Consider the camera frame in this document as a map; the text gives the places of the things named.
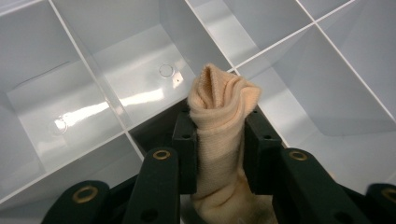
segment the cloth fold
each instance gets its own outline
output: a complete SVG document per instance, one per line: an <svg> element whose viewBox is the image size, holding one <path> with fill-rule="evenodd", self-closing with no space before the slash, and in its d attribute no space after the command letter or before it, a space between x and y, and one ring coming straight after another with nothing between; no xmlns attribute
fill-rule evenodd
<svg viewBox="0 0 396 224"><path fill-rule="evenodd" d="M276 223L271 197L250 192L243 171L244 123L260 88L208 64L192 84L190 115L197 125L198 190L191 196L210 224Z"/></svg>

